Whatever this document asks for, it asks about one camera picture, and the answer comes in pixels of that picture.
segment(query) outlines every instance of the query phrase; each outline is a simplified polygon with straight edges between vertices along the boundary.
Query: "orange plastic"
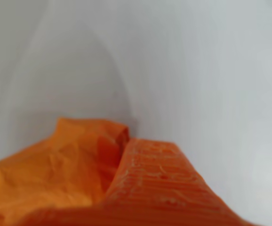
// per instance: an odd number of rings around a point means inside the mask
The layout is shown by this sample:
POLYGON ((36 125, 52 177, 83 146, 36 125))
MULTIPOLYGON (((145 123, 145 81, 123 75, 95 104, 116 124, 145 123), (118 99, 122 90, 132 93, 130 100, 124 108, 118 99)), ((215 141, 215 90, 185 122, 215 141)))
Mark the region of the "orange plastic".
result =
POLYGON ((120 124, 61 120, 51 138, 0 162, 0 225, 252 226, 174 144, 132 139, 118 167, 127 140, 120 124))
POLYGON ((60 119, 51 137, 0 161, 0 225, 39 208, 101 201, 128 139, 118 123, 60 119))

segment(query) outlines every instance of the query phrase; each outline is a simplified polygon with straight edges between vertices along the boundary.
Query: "white wall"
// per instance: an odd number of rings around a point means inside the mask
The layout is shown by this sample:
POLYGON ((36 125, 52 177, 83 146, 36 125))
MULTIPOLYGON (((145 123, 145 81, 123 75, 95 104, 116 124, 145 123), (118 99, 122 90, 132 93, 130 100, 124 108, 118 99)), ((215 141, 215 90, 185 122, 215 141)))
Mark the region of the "white wall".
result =
POLYGON ((109 117, 175 141, 233 210, 272 225, 272 0, 13 2, 0 16, 0 69, 12 66, 0 158, 59 115, 109 117))

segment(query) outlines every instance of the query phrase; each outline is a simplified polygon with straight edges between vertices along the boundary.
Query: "crumpled orange plastic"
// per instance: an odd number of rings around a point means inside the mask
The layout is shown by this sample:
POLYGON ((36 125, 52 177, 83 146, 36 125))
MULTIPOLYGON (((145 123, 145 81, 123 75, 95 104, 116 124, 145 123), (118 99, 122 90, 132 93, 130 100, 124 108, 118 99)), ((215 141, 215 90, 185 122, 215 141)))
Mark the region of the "crumpled orange plastic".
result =
POLYGON ((101 201, 128 138, 115 122, 60 119, 51 137, 0 161, 0 225, 38 208, 101 201))
POLYGON ((126 126, 60 119, 48 139, 0 161, 0 226, 252 226, 172 143, 126 126))

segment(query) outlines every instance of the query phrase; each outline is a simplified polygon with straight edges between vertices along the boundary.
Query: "white surface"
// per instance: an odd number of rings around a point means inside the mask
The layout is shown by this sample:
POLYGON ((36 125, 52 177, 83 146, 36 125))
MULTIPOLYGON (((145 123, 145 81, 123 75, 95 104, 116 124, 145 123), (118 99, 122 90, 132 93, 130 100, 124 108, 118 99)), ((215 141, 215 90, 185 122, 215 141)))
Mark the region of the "white surface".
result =
POLYGON ((0 158, 60 115, 175 141, 272 225, 272 0, 0 0, 0 158))

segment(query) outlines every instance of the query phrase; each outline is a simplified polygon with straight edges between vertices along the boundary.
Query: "orange bag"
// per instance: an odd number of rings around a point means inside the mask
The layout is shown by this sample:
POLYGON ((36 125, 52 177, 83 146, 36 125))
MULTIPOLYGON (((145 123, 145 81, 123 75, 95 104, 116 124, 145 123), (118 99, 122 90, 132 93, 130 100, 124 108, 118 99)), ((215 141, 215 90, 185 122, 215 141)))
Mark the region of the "orange bag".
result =
POLYGON ((61 119, 50 138, 0 161, 0 225, 251 225, 177 146, 128 139, 118 123, 61 119))

